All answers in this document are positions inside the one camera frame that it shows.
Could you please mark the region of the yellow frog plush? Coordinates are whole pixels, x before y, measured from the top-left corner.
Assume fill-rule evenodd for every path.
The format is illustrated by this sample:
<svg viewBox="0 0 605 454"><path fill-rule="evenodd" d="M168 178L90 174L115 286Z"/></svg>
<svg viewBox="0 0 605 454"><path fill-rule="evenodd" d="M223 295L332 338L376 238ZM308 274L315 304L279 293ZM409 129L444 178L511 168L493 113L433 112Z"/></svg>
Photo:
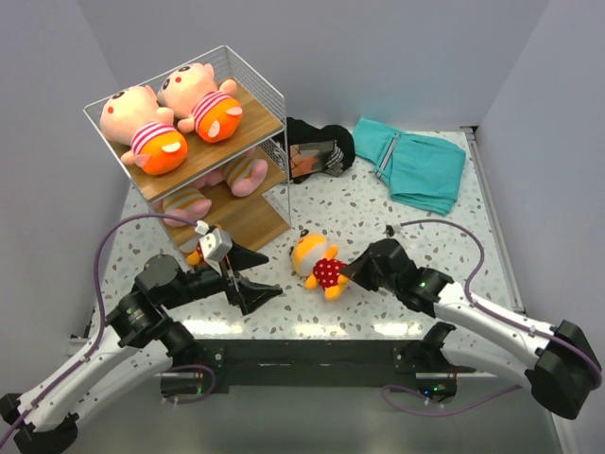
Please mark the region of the yellow frog plush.
<svg viewBox="0 0 605 454"><path fill-rule="evenodd" d="M212 263L218 263L224 257L225 251L222 239L220 234L216 233L219 230L219 225L206 225L203 222L194 228L194 231L199 235L199 239L194 251L186 257L189 265L202 265L207 258Z"/></svg>
<svg viewBox="0 0 605 454"><path fill-rule="evenodd" d="M328 239L307 229L289 250L294 272L304 279L307 289L321 288L326 301L340 298L350 279L342 272L346 263L338 258L339 249Z"/></svg>

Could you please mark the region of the pink frog plush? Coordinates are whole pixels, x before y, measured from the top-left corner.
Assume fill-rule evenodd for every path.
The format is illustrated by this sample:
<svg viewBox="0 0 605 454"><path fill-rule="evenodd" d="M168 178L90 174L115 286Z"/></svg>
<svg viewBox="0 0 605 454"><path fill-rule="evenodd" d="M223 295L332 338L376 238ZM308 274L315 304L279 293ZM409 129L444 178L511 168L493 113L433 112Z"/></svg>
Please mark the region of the pink frog plush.
<svg viewBox="0 0 605 454"><path fill-rule="evenodd" d="M197 187L189 184L164 197L161 207L168 215L196 222L210 211L212 201Z"/></svg>
<svg viewBox="0 0 605 454"><path fill-rule="evenodd" d="M256 148L248 149L243 154L200 176L193 182L193 185L196 188L202 188L225 183L234 196L247 197L261 185L268 173L268 162L263 158L255 157L255 151Z"/></svg>

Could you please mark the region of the large black-haired boy plush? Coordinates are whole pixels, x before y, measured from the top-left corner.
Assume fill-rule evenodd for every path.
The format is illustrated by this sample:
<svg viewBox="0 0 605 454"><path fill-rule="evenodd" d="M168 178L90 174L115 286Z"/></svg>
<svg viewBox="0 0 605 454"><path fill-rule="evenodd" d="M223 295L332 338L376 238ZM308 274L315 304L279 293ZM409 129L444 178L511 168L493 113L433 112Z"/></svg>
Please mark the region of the large black-haired boy plush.
<svg viewBox="0 0 605 454"><path fill-rule="evenodd" d="M163 82L157 94L161 106L173 111L181 133L196 133L204 142L216 143L233 136L243 108L233 97L237 84L226 79L215 82L214 66L186 64Z"/></svg>

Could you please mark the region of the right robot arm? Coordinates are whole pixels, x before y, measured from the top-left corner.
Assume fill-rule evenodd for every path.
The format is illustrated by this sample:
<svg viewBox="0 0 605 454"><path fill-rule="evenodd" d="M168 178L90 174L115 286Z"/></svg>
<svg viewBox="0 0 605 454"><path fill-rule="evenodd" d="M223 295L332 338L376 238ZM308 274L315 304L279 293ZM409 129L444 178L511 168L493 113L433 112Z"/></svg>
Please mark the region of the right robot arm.
<svg viewBox="0 0 605 454"><path fill-rule="evenodd" d="M417 349L431 371L451 365L498 376L568 420L579 416L601 386L602 368L575 323L509 311L473 294L469 284L416 266L393 238L372 243L341 272L363 289L387 290L406 308L435 320Z"/></svg>

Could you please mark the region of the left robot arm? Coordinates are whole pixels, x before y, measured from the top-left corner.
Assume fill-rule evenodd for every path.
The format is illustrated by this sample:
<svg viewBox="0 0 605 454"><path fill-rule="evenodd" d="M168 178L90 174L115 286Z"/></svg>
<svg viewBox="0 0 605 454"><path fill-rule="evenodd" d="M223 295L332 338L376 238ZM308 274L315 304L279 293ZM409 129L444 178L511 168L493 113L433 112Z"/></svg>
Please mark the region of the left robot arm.
<svg viewBox="0 0 605 454"><path fill-rule="evenodd" d="M22 453L62 453L80 426L161 372L200 370L207 380L201 396L208 396L215 372L200 363L193 334L168 311L222 293L248 315L283 292L240 273L267 262L241 247L217 269L184 271L171 255L151 257L92 339L34 389L2 397L1 416L10 425L4 438Z"/></svg>

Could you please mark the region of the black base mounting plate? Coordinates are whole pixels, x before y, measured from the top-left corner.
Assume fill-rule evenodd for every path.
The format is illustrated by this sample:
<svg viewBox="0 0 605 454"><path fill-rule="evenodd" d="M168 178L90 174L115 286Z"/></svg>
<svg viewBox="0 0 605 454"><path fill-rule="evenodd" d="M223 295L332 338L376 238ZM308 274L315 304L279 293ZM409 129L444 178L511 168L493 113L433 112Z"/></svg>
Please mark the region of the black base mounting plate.
<svg viewBox="0 0 605 454"><path fill-rule="evenodd" d="M456 368L423 340L200 340L216 393L237 386L426 387Z"/></svg>

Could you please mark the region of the teal folded cloth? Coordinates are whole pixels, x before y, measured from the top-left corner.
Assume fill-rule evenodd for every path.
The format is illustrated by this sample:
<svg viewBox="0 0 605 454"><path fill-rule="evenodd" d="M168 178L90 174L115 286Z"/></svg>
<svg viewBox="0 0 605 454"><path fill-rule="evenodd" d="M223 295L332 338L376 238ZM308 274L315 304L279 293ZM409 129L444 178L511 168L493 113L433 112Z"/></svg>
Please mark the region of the teal folded cloth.
<svg viewBox="0 0 605 454"><path fill-rule="evenodd" d="M458 201L466 153L452 142L397 130L360 118L355 153L374 165L374 175L393 201L446 216Z"/></svg>

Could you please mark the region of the black printed garment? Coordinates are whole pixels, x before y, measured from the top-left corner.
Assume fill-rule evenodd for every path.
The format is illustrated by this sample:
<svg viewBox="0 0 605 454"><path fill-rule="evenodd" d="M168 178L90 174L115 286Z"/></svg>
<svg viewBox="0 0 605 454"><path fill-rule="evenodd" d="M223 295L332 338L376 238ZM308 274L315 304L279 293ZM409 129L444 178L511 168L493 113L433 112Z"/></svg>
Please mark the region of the black printed garment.
<svg viewBox="0 0 605 454"><path fill-rule="evenodd" d="M315 174L339 177L355 160L354 139L342 126L314 127L301 119L286 119L289 172L293 183Z"/></svg>

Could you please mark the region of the aluminium frame rail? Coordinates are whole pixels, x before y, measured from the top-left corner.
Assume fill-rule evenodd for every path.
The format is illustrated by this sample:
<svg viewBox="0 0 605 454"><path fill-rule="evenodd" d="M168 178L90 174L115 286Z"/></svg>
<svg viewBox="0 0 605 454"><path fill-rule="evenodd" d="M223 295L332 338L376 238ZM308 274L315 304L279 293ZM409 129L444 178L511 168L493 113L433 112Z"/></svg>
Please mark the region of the aluminium frame rail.
<svg viewBox="0 0 605 454"><path fill-rule="evenodd" d="M492 227L496 249L498 251L499 260L504 272L505 283L511 297L512 310L517 313L525 313L526 309L519 293L519 288L517 286L516 278L510 261L510 255L507 249L505 238L503 236L499 217L497 215L493 193L488 180L487 168L483 164L481 153L478 147L475 134L477 127L462 127L460 131L465 135L466 142L469 146L471 157L474 162L478 184L480 186L483 199L486 202L486 210Z"/></svg>

